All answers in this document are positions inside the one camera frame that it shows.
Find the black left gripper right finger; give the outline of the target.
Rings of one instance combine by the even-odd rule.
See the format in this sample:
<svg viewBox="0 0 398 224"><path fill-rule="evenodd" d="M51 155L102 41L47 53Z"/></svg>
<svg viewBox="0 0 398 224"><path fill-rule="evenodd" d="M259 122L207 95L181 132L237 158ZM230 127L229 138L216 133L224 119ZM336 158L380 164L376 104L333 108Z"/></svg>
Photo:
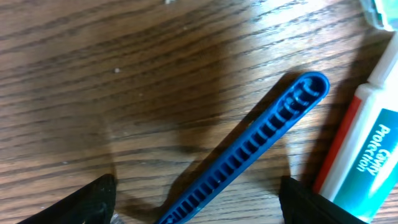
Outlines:
<svg viewBox="0 0 398 224"><path fill-rule="evenodd" d="M281 177L279 202L285 224L366 224L287 175Z"/></svg>

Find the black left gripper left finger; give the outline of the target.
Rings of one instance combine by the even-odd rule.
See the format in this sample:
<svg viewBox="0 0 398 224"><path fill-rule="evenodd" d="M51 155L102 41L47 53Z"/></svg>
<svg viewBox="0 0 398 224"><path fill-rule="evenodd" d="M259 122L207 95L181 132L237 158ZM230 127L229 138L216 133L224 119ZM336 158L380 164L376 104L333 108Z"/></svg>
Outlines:
<svg viewBox="0 0 398 224"><path fill-rule="evenodd" d="M110 224L116 204L116 178L105 174L18 224Z"/></svg>

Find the blue disposable razor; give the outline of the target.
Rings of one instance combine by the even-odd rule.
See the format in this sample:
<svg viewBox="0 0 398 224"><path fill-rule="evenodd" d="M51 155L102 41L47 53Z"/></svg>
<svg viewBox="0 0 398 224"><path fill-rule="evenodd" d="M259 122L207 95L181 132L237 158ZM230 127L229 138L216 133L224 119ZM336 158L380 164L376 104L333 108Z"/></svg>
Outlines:
<svg viewBox="0 0 398 224"><path fill-rule="evenodd" d="M305 72L174 201L155 224L186 223L313 109L330 89L321 72Z"/></svg>

